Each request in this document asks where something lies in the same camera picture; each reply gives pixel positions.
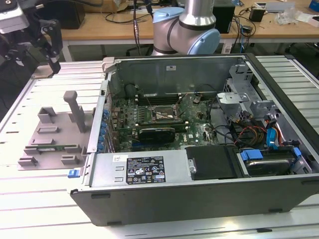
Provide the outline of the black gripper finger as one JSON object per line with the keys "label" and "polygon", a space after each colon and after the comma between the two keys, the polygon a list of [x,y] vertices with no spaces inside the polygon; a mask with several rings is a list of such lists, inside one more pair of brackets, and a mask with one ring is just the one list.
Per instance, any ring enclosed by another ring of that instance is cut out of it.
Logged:
{"label": "black gripper finger", "polygon": [[62,50],[62,34],[60,22],[56,19],[40,20],[40,37],[37,39],[40,52],[46,58],[53,74],[61,67],[58,62]]}
{"label": "black gripper finger", "polygon": [[15,61],[18,65],[24,65],[26,58],[25,50],[19,50],[15,47],[12,48],[6,44],[0,45],[0,55],[4,58],[4,60]]}

